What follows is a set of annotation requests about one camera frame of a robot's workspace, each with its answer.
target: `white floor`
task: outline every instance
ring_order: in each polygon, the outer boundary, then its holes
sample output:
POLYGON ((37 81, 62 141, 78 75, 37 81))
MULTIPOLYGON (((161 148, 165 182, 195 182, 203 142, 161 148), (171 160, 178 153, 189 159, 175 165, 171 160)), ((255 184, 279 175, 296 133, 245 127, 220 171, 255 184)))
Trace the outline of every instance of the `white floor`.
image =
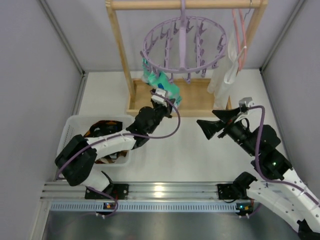
MULTIPOLYGON (((133 72, 132 76, 141 74, 133 72)), ((230 96, 234 108, 244 97, 252 97, 256 105, 263 105, 266 109, 265 124, 278 132, 259 70, 242 70, 230 96)), ((123 72, 91 72, 79 114, 123 115, 127 101, 128 89, 123 72)), ((260 122, 260 114, 257 111, 248 117, 252 131, 260 122)), ((135 149, 127 166, 100 168, 116 182, 224 182, 233 181, 244 171, 257 176, 250 164, 252 157, 228 136, 207 140, 196 123, 197 119, 184 117, 174 136, 151 139, 143 147, 135 149)), ((169 134, 176 128, 177 120, 164 119, 153 135, 169 134)), ((282 144, 277 149, 285 153, 282 144)))

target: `white bin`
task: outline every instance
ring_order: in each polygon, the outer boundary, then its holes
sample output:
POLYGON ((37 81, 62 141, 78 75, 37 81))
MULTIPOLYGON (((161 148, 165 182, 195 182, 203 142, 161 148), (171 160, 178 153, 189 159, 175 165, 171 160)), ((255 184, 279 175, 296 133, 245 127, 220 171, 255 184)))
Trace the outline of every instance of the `white bin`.
MULTIPOLYGON (((57 155, 60 154, 62 149, 70 142, 70 140, 78 134, 84 135, 89 128, 101 121, 119 121, 122 122, 122 129, 127 128, 134 122, 134 117, 130 115, 121 116, 86 116, 86 115, 74 115, 68 118, 62 131, 61 139, 57 149, 57 155)), ((132 150, 128 151, 126 156, 120 156, 116 162, 109 164, 94 164, 99 167, 123 167, 131 160, 132 150)))

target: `wooden clothes rack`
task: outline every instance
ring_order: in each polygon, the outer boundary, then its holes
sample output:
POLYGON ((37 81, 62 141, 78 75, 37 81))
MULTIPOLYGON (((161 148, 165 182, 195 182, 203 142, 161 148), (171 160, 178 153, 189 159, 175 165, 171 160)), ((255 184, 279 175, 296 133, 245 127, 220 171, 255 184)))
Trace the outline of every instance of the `wooden clothes rack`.
MULTIPOLYGON (((249 48, 254 39, 267 5, 268 0, 185 0, 186 9, 254 9, 246 30, 247 48, 249 48)), ((136 116, 140 108, 151 106, 151 87, 139 78, 132 79, 131 77, 116 11, 179 10, 181 9, 181 0, 106 0, 105 6, 118 46, 125 80, 130 94, 126 112, 129 115, 136 116)), ((180 95, 182 97, 179 106, 181 117, 213 117, 212 110, 215 97, 213 94, 207 92, 209 82, 210 78, 192 78, 191 84, 187 84, 183 79, 174 81, 180 88, 180 95)), ((231 109, 230 98, 226 109, 231 109)))

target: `gray wall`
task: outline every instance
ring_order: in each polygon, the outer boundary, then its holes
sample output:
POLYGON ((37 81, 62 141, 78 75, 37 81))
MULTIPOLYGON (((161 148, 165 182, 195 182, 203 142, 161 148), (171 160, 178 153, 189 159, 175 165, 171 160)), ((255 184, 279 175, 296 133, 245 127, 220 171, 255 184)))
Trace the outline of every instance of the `gray wall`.
MULTIPOLYGON (((248 51, 246 68, 261 67, 297 1, 269 0, 256 37, 248 51)), ((104 0, 47 0, 47 2, 84 69, 108 71, 122 69, 104 0)), ((247 23, 252 12, 246 18, 247 23)), ((213 19, 227 32, 233 27, 231 10, 188 10, 187 14, 213 19)), ((136 70, 141 68, 139 51, 145 35, 155 25, 179 16, 180 11, 117 11, 117 15, 129 67, 131 70, 136 70)))
POLYGON ((320 1, 308 0, 264 74, 288 156, 320 197, 320 1))
POLYGON ((0 7, 0 233, 27 239, 80 81, 36 0, 0 7))

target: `pink hanger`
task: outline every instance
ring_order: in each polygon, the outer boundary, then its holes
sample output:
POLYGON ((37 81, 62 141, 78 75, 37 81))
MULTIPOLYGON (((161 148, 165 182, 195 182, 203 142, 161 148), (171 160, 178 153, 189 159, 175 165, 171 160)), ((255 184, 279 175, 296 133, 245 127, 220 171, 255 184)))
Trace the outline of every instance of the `pink hanger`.
MULTIPOLYGON (((242 35, 243 35, 243 44, 244 46, 247 46, 247 38, 246 38, 246 29, 245 29, 245 20, 244 20, 244 15, 242 13, 242 10, 239 9, 239 15, 240 15, 240 21, 241 21, 241 28, 242 28, 242 35)), ((236 40, 237 40, 237 45, 238 45, 238 53, 241 51, 241 43, 240 43, 240 36, 239 36, 239 30, 238 30, 238 24, 236 20, 236 10, 232 9, 232 16, 233 16, 233 24, 234 24, 234 29, 235 29, 235 35, 236 35, 236 40)), ((245 65, 247 59, 247 48, 244 49, 244 56, 243 58, 239 57, 238 62, 239 62, 239 68, 238 72, 242 70, 242 68, 245 65)))

